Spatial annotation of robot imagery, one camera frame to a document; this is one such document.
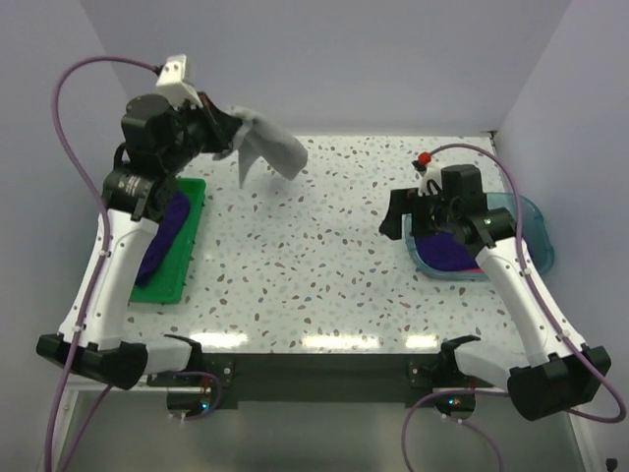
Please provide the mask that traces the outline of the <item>grey white towel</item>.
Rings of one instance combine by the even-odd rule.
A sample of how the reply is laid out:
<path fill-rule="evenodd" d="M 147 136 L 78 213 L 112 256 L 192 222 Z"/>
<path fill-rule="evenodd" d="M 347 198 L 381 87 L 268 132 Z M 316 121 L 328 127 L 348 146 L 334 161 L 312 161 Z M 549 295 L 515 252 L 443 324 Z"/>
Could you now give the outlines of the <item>grey white towel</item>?
<path fill-rule="evenodd" d="M 305 169 L 308 150 L 287 129 L 250 108 L 233 106 L 227 114 L 240 119 L 242 124 L 230 140 L 229 147 L 214 153 L 212 160 L 223 160 L 237 153 L 240 188 L 244 187 L 251 167 L 259 158 L 263 158 L 272 170 L 289 181 Z"/>

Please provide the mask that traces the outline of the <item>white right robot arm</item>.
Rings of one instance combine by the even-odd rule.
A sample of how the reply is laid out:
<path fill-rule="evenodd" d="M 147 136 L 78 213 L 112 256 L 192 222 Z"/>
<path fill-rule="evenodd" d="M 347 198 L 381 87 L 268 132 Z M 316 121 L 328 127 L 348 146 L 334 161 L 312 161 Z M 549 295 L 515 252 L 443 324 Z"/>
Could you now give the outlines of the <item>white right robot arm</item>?
<path fill-rule="evenodd" d="M 420 187 L 391 191 L 379 232 L 391 240 L 450 234 L 475 259 L 515 324 L 524 356 L 462 336 L 442 343 L 436 372 L 453 386 L 475 377 L 501 388 L 535 421 L 592 401 L 611 361 L 554 302 L 516 237 L 515 209 L 494 205 L 476 166 L 429 165 Z"/>

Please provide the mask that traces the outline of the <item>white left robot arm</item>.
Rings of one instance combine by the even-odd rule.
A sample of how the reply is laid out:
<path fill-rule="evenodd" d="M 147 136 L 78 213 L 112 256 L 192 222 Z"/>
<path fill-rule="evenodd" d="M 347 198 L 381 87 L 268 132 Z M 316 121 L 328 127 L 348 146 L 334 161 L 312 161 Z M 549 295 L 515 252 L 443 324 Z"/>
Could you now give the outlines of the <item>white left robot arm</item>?
<path fill-rule="evenodd" d="M 40 357 L 121 389 L 161 372 L 185 386 L 203 377 L 197 342 L 176 335 L 151 342 L 124 337 L 141 262 L 178 190 L 178 174 L 198 155 L 228 149 L 241 125 L 204 92 L 199 97 L 199 103 L 173 105 L 152 93 L 127 104 L 124 141 L 96 194 L 98 229 L 84 279 L 58 330 L 37 340 Z"/>

